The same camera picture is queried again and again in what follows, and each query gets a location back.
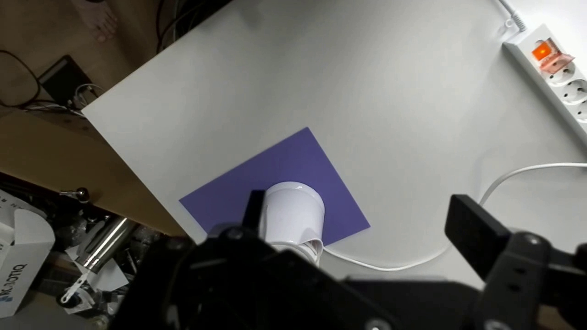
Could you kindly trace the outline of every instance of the electrical outlet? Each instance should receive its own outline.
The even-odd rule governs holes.
[[[587,79],[546,26],[504,43],[570,129],[587,144]]]

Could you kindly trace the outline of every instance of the power strip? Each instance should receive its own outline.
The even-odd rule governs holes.
[[[513,37],[504,46],[587,144],[587,79],[574,63],[568,63],[552,32],[539,26]]]

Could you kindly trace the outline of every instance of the white cup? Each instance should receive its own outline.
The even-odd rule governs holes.
[[[266,191],[258,232],[275,250],[292,250],[317,266],[323,226],[325,202],[312,188],[282,182]]]

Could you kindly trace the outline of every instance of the table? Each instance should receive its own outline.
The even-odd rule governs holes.
[[[548,6],[532,4],[521,10]],[[310,127],[372,224],[332,250],[405,265],[446,244],[453,193],[479,197],[521,166],[585,162],[585,147],[504,56],[502,23],[493,2],[235,0],[86,116],[196,243],[205,235],[178,200]],[[570,250],[585,241],[581,180],[530,175],[488,208]],[[323,268],[479,285],[453,250],[389,276],[332,259]]]

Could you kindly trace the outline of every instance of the purple paper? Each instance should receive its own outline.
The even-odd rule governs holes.
[[[369,228],[365,215],[310,129],[253,156],[180,202],[205,233],[211,233],[214,228],[240,224],[251,191],[266,191],[279,182],[301,182],[319,193],[326,208],[325,244]]]

